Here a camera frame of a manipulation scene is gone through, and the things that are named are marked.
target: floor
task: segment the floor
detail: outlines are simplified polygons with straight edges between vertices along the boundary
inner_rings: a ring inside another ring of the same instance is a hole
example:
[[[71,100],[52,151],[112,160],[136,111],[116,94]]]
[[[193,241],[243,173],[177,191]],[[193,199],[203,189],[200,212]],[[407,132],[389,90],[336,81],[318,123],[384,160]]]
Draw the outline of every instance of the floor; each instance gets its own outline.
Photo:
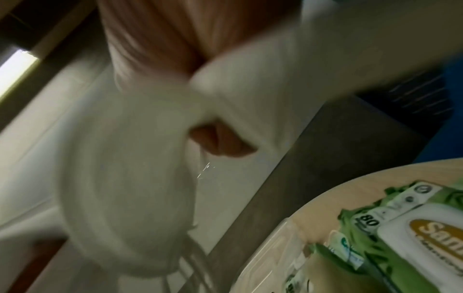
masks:
[[[94,14],[7,101],[11,113],[27,107],[12,122],[13,117],[0,117],[0,124],[6,126],[0,134],[0,177],[10,172],[108,63]],[[422,136],[355,97],[334,100],[318,112],[280,162],[258,157],[259,164],[253,166],[230,165],[227,159],[210,164],[204,176],[212,174],[208,180],[214,184],[202,199],[210,214],[203,216],[193,236],[209,253],[222,288],[228,290],[240,268],[282,219],[347,180],[410,163],[425,144]],[[233,179],[214,179],[218,169],[233,174]],[[253,179],[240,170],[253,173]],[[174,292],[185,291],[177,277],[172,280]],[[129,279],[123,287],[127,292],[134,288],[152,292],[155,283]]]

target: round wooden table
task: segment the round wooden table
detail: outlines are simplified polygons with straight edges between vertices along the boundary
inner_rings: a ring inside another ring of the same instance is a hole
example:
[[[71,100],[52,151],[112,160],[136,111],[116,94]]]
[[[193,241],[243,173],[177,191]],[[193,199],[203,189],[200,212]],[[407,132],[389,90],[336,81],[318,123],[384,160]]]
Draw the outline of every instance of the round wooden table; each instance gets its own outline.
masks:
[[[388,187],[416,180],[452,185],[463,178],[463,158],[388,169],[348,181],[311,200],[291,216],[307,243],[323,243],[338,229],[341,209],[356,209],[386,196]]]

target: wet wipes package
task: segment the wet wipes package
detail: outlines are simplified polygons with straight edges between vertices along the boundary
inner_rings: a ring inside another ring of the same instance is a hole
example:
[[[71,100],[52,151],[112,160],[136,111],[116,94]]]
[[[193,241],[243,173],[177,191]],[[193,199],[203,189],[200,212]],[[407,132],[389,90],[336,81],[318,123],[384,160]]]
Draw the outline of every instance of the wet wipes package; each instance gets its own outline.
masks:
[[[391,292],[461,292],[463,191],[419,181],[386,193],[339,216],[363,268]]]

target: blue object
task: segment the blue object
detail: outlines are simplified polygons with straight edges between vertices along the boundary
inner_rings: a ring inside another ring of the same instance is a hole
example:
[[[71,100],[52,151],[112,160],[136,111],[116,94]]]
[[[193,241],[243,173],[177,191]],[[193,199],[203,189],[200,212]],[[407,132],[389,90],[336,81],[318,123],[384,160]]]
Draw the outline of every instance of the blue object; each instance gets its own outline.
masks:
[[[447,65],[444,76],[454,112],[415,163],[463,157],[463,57]]]

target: light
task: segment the light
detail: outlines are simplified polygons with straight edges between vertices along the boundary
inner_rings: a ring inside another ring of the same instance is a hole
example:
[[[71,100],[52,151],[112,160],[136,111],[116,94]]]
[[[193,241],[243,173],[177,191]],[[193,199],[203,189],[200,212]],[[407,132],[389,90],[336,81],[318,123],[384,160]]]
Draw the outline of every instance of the light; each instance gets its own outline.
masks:
[[[17,50],[0,66],[0,100],[39,59],[24,50]]]

